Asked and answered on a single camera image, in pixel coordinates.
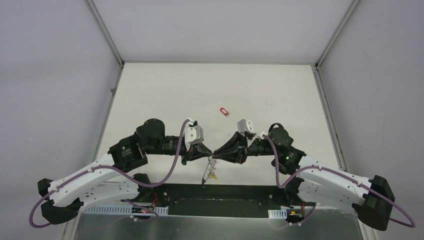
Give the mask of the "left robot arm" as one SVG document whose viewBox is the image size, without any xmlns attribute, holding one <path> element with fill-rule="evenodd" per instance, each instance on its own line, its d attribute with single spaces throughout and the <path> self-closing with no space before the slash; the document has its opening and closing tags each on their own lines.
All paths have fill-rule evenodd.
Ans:
<svg viewBox="0 0 424 240">
<path fill-rule="evenodd" d="M 203 141 L 203 129 L 190 118 L 183 122 L 178 136 L 166 135 L 163 121 L 148 119 L 134 134 L 121 139 L 82 169 L 58 180 L 39 180 L 37 188 L 41 199 L 30 212 L 30 225 L 38 228 L 33 222 L 37 208 L 47 220 L 43 225 L 47 227 L 66 223 L 97 204 L 135 198 L 147 202 L 152 198 L 153 188 L 165 184 L 171 177 L 178 159 L 186 165 L 213 156 Z M 168 173 L 158 182 L 151 183 L 145 175 L 129 175 L 130 171 L 147 165 L 149 155 L 174 157 Z"/>
</svg>

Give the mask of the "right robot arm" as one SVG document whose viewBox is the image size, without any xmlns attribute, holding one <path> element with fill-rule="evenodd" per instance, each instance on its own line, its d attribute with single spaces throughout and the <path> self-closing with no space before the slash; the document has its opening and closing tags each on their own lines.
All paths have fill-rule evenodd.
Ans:
<svg viewBox="0 0 424 240">
<path fill-rule="evenodd" d="M 273 156 L 271 165 L 289 176 L 279 185 L 287 206 L 300 201 L 323 204 L 353 214 L 373 229 L 387 230 L 393 209 L 389 202 L 395 196 L 384 177 L 352 175 L 318 161 L 295 148 L 280 123 L 272 124 L 267 133 L 255 133 L 244 119 L 237 127 L 231 139 L 213 152 L 214 158 L 243 164 L 248 157 Z"/>
</svg>

